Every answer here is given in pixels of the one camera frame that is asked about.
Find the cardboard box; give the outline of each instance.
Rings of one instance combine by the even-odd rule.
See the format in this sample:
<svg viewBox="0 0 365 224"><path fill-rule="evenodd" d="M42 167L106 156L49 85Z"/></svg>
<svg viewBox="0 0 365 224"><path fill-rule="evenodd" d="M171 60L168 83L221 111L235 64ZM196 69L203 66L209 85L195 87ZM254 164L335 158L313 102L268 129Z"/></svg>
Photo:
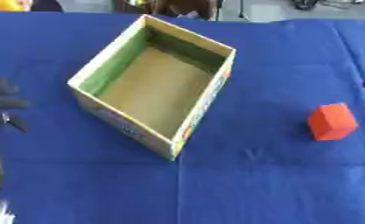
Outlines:
<svg viewBox="0 0 365 224"><path fill-rule="evenodd" d="M232 47L143 15L68 85L86 110L174 159L234 57Z"/></svg>

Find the blue cloth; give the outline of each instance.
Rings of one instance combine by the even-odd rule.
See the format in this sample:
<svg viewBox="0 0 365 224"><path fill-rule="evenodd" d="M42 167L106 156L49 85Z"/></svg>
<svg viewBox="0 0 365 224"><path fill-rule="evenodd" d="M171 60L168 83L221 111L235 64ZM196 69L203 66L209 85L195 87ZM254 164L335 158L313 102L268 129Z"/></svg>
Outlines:
<svg viewBox="0 0 365 224"><path fill-rule="evenodd" d="M237 56L169 162L84 112L66 85L136 18L0 13L0 76L32 103L30 133L0 135L17 224L365 223L365 21L170 19ZM331 102L360 127L313 141L305 120Z"/></svg>

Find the orange object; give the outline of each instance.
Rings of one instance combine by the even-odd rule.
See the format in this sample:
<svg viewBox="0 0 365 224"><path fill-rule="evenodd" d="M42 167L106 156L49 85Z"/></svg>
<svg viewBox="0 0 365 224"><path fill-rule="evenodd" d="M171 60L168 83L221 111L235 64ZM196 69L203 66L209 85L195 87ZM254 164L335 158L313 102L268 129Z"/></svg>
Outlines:
<svg viewBox="0 0 365 224"><path fill-rule="evenodd" d="M24 7L17 0L0 0L0 11L23 11Z"/></svg>
<svg viewBox="0 0 365 224"><path fill-rule="evenodd" d="M339 140L358 127L347 104L343 102L319 105L308 124L316 140Z"/></svg>

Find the box bottom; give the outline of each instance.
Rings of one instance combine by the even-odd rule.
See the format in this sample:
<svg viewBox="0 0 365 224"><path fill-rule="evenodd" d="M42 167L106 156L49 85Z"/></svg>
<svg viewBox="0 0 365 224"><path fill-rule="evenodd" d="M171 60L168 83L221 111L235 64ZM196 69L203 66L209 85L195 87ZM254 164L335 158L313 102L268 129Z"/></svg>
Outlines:
<svg viewBox="0 0 365 224"><path fill-rule="evenodd" d="M149 45L98 98L172 139L212 78Z"/></svg>

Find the red block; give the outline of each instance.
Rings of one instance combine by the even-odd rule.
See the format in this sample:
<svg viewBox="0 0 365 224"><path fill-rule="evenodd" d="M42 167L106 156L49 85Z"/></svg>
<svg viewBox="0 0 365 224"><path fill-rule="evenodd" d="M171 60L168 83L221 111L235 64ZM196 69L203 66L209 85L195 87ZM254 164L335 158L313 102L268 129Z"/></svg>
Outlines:
<svg viewBox="0 0 365 224"><path fill-rule="evenodd" d="M319 105L312 112L308 124L316 140L339 140L358 127L347 104L343 102Z"/></svg>

